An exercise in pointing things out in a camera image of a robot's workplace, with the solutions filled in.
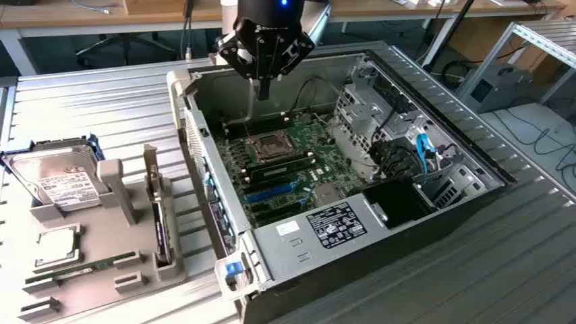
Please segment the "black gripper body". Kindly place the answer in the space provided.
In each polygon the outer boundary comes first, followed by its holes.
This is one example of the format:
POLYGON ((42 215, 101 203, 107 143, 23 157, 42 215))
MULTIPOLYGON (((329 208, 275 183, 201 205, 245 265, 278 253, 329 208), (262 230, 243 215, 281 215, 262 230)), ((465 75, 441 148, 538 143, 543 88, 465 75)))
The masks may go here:
POLYGON ((238 0, 237 1, 237 35, 255 32, 255 27, 299 34, 299 19, 303 1, 293 0, 238 0))

